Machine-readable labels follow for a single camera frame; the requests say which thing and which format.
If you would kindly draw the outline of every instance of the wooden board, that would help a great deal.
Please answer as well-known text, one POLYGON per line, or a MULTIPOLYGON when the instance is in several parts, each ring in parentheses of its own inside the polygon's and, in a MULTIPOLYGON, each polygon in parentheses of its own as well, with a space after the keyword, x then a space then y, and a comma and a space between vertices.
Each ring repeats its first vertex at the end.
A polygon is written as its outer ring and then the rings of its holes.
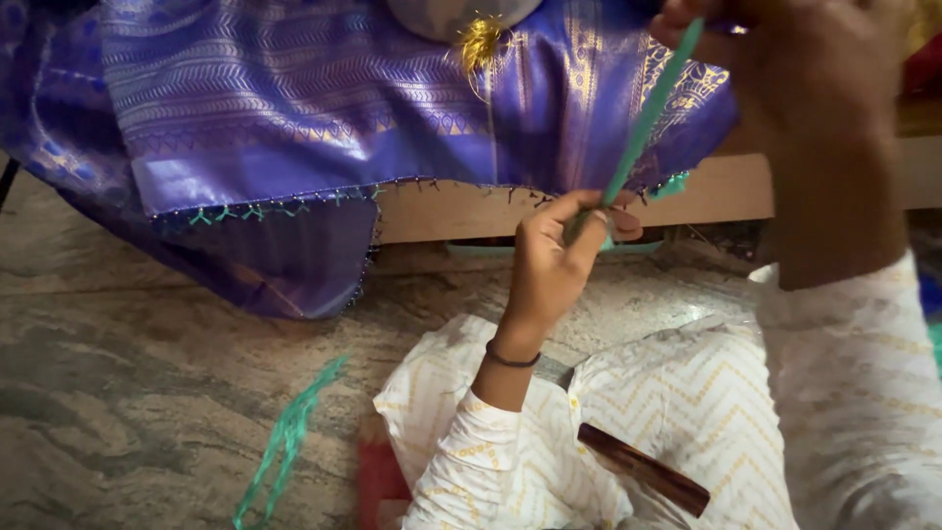
MULTIPOLYGON (((902 141, 900 171, 908 208, 942 207, 942 136, 902 141)), ((644 226, 697 224, 772 217, 771 175, 761 155, 710 157, 690 172, 687 190, 629 207, 644 226)), ((381 242, 461 240, 509 236, 542 195, 527 190, 482 190, 439 181, 387 186, 379 195, 381 242)))

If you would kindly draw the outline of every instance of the sleeve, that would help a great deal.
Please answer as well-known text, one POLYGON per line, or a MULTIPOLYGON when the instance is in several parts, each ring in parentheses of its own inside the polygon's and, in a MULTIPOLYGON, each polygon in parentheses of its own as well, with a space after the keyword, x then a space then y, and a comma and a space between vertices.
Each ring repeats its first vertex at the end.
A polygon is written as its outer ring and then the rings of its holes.
POLYGON ((487 405, 470 389, 413 488, 403 530, 492 530, 512 487, 520 414, 487 405))
POLYGON ((796 521, 942 528, 942 386, 911 253, 877 273, 778 289, 750 277, 796 521))

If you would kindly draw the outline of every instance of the purple fabric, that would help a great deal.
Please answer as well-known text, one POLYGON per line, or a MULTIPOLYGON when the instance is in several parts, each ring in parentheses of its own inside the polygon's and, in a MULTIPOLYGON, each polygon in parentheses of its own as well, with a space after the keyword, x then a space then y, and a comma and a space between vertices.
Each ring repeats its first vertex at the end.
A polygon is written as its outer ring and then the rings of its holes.
MULTIPOLYGON (((603 188, 666 58, 630 2, 545 0, 478 77, 485 103, 382 0, 43 6, 0 0, 0 147, 117 236, 276 317, 332 316, 358 292, 377 184, 603 188)), ((736 119, 726 77, 688 66, 629 187, 719 144, 736 119)))

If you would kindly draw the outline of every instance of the gold tinsel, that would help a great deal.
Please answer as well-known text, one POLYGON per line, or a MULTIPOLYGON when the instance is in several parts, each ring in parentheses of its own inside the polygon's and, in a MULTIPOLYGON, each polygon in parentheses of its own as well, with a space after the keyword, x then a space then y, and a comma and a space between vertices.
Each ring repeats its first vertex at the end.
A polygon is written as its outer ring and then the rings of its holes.
POLYGON ((507 27, 500 22, 500 15, 479 17, 464 31, 459 31, 461 38, 458 47, 462 54, 462 69, 471 84, 471 90, 481 98, 478 92, 478 70, 487 70, 494 66, 497 49, 500 47, 500 36, 507 27))

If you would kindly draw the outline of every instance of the person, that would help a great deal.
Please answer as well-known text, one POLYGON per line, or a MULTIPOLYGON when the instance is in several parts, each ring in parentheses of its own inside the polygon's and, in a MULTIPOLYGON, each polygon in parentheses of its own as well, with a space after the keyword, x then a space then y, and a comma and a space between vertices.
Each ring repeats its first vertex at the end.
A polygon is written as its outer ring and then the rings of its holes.
POLYGON ((694 56, 730 71, 771 166, 778 263, 751 276, 764 350, 711 325, 593 355, 568 391, 532 379, 608 220, 640 233, 593 209, 599 192, 566 194, 520 223, 496 331, 463 319, 429 334, 375 400, 413 485, 396 528, 942 528, 942 385, 894 169, 901 11, 665 2, 650 31, 669 47, 697 16, 748 29, 707 32, 694 56), (703 516, 607 467, 582 422, 707 488, 703 516))

